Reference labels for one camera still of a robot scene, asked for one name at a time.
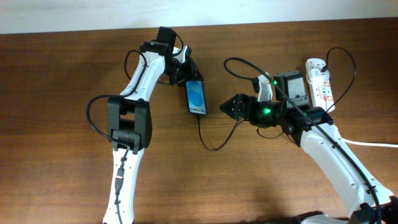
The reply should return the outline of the white USB charger adapter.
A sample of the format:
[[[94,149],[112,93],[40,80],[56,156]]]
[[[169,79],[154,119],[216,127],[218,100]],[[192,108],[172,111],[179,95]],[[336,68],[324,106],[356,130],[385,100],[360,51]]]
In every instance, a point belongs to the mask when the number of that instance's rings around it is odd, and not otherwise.
[[[330,79],[330,73],[328,70],[322,72],[318,68],[312,68],[307,72],[307,82],[309,84],[323,83]]]

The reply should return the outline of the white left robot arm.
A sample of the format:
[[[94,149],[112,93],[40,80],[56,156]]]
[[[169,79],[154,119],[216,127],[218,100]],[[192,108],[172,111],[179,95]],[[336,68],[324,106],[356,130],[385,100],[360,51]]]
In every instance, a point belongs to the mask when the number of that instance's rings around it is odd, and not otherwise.
[[[157,37],[139,47],[139,64],[127,87],[107,102],[107,129],[112,138],[113,176],[103,223],[133,223],[134,191],[144,151],[152,137],[149,100],[161,75],[171,85],[202,81],[189,46],[175,47],[178,34],[160,27]]]

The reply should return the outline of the white power strip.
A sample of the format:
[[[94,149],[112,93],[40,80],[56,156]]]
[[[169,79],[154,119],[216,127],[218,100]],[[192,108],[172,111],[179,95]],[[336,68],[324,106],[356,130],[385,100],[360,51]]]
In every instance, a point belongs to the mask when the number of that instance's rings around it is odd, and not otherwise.
[[[306,72],[312,68],[318,68],[322,71],[326,62],[320,58],[310,58],[305,62]],[[327,112],[335,109],[334,98],[331,90],[330,80],[323,83],[309,84],[310,95],[313,107],[321,107]]]

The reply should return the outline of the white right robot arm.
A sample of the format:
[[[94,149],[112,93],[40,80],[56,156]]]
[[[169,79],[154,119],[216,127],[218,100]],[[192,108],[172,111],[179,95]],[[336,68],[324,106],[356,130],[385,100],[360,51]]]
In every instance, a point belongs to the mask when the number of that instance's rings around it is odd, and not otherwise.
[[[309,106],[300,72],[253,79],[257,96],[238,93],[220,106],[258,128],[280,126],[321,168],[348,211],[348,223],[397,223],[397,197],[363,166],[321,107]]]

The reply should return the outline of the blue Galaxy smartphone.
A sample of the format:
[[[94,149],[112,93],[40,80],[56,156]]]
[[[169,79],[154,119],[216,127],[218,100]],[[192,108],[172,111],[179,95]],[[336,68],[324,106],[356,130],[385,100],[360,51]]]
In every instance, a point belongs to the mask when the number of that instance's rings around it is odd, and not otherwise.
[[[206,103],[201,81],[188,81],[185,84],[188,111],[193,114],[206,115]]]

